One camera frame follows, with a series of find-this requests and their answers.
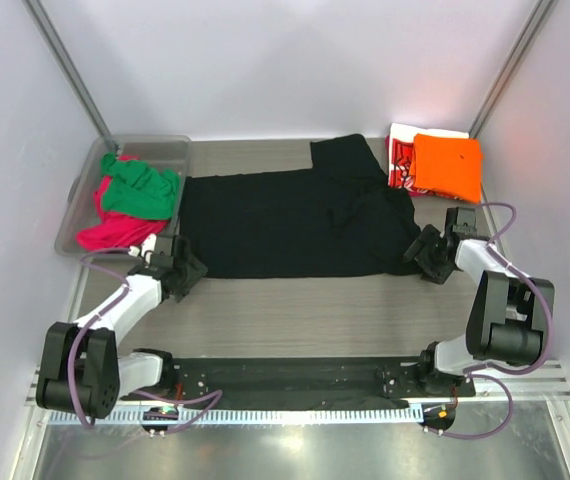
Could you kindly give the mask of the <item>black t-shirt blue logo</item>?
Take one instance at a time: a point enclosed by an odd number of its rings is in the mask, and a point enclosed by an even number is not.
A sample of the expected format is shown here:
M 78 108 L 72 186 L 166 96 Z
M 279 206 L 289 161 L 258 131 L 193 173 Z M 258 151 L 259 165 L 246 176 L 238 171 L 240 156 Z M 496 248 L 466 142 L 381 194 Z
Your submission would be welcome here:
M 409 194 L 389 187 L 365 137 L 310 145 L 307 169 L 190 177 L 180 232 L 218 279 L 415 275 Z

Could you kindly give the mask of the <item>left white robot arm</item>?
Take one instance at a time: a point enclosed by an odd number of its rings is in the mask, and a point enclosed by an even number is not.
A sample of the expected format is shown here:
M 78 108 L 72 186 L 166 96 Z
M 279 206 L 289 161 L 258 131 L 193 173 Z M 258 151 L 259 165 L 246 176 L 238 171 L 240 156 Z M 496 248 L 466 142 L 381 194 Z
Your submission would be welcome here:
M 118 348 L 145 315 L 167 300 L 181 301 L 208 272 L 182 235 L 151 234 L 139 246 L 97 252 L 128 255 L 135 265 L 99 306 L 49 327 L 35 394 L 39 407 L 73 414 L 85 426 L 106 418 L 130 394 L 165 399 L 176 391 L 171 353 L 139 348 L 120 356 Z

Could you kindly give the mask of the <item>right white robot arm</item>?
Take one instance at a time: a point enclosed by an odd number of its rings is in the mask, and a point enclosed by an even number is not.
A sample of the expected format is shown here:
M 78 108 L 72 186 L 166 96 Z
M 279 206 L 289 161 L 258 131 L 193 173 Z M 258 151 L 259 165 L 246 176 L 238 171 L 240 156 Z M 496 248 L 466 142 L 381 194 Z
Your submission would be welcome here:
M 469 388 L 474 372 L 525 375 L 544 362 L 554 286 L 523 273 L 493 239 L 480 236 L 474 209 L 448 209 L 444 228 L 426 226 L 404 259 L 419 267 L 423 280 L 439 285 L 464 272 L 476 294 L 464 334 L 431 343 L 415 362 L 404 359 L 380 370 L 386 397 L 452 396 Z

